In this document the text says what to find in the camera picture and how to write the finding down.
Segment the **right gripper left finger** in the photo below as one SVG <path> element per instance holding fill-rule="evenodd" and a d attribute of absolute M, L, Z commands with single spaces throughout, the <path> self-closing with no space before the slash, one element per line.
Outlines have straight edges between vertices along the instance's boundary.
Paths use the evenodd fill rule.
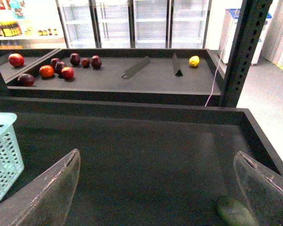
<path fill-rule="evenodd" d="M 62 226 L 77 187 L 77 149 L 0 204 L 0 226 Z"/>

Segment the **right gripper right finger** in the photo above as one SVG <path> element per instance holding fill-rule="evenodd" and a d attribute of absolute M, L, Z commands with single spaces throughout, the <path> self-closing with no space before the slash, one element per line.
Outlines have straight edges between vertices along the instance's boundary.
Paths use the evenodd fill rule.
<path fill-rule="evenodd" d="M 258 226 L 283 226 L 283 177 L 244 152 L 233 161 L 239 187 Z"/>

